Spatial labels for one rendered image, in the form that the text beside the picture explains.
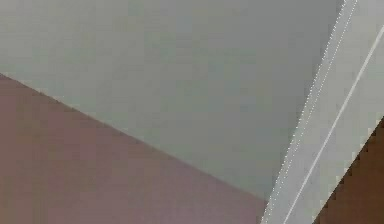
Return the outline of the pale grey room door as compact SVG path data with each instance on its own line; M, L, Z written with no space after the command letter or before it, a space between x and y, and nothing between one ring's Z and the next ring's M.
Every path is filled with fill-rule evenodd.
M344 0L260 224L313 224L384 117L384 0Z

